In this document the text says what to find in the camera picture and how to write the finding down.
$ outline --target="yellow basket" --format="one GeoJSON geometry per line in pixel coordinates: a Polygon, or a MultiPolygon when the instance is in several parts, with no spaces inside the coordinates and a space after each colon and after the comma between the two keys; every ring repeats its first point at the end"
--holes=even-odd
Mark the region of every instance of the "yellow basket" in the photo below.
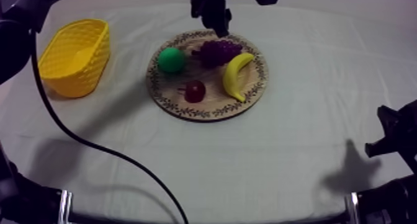
{"type": "Polygon", "coordinates": [[[61,28],[39,60],[43,81],[65,97],[83,97],[97,86],[110,56],[109,25],[84,19],[61,28]]]}

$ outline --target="table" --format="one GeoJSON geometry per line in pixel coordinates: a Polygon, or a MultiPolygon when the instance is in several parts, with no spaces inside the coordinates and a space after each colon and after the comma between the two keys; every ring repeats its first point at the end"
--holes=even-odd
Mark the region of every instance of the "table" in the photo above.
{"type": "MultiPolygon", "coordinates": [[[[252,41],[269,65],[267,90],[245,114],[191,123],[150,99],[144,80],[154,51],[174,35],[202,27],[189,17],[188,4],[49,18],[40,52],[59,27],[87,17],[109,22],[112,49],[97,89],[73,101],[53,97],[56,112],[82,137],[148,166],[191,223],[322,216],[341,211],[344,194],[411,174],[396,154],[367,158],[364,143],[383,137],[377,107],[399,109],[417,97],[415,30],[283,7],[231,9],[231,30],[252,41]]],[[[27,177],[73,191],[80,212],[179,220],[168,196],[145,173],[58,129],[41,103],[30,65],[8,94],[0,106],[0,137],[27,177]]]]}

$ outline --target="round wooden board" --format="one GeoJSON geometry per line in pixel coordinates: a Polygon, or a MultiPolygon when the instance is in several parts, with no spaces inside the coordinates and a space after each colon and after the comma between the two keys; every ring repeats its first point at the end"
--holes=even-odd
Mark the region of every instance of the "round wooden board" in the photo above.
{"type": "Polygon", "coordinates": [[[148,66],[146,85],[153,100],[166,112],[180,119],[195,122],[213,122],[232,118],[259,100],[268,81],[268,68],[259,50],[245,38],[235,34],[218,39],[212,30],[196,30],[177,35],[164,43],[155,52],[148,66]],[[254,60],[241,69],[238,76],[241,94],[246,97],[240,102],[230,97],[223,88],[222,76],[227,64],[207,69],[191,56],[208,40],[230,40],[242,45],[242,52],[255,56],[254,60]],[[181,74],[166,74],[158,69],[158,55],[167,47],[175,47],[185,52],[187,63],[181,74]],[[205,84],[206,95],[202,102],[188,103],[184,99],[185,83],[199,80],[205,84]]]}

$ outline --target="plastic fruit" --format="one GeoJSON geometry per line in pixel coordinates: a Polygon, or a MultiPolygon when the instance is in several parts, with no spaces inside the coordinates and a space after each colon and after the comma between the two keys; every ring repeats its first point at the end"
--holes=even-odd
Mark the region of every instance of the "plastic fruit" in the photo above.
{"type": "Polygon", "coordinates": [[[186,84],[184,98],[187,102],[201,102],[205,96],[205,86],[201,81],[189,81],[186,84]]]}
{"type": "Polygon", "coordinates": [[[185,65],[186,55],[177,48],[165,48],[158,56],[158,68],[165,73],[178,73],[185,65]]]}
{"type": "Polygon", "coordinates": [[[254,55],[250,53],[242,53],[234,59],[232,59],[223,75],[223,87],[226,92],[235,99],[238,99],[241,102],[244,102],[245,98],[240,94],[238,87],[238,73],[239,71],[247,65],[251,60],[253,60],[254,55]]]}
{"type": "Polygon", "coordinates": [[[234,44],[228,40],[206,41],[200,47],[200,51],[193,51],[194,56],[198,56],[204,68],[215,68],[224,65],[239,55],[242,46],[234,44]]]}

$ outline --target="banana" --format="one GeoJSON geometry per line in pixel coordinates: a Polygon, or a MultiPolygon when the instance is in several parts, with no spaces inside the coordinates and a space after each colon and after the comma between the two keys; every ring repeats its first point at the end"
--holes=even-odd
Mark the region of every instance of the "banana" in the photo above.
{"type": "Polygon", "coordinates": [[[226,92],[235,99],[244,102],[245,98],[240,94],[238,87],[238,73],[253,60],[254,55],[250,53],[242,53],[232,59],[227,65],[225,74],[223,75],[223,87],[226,92]]]}

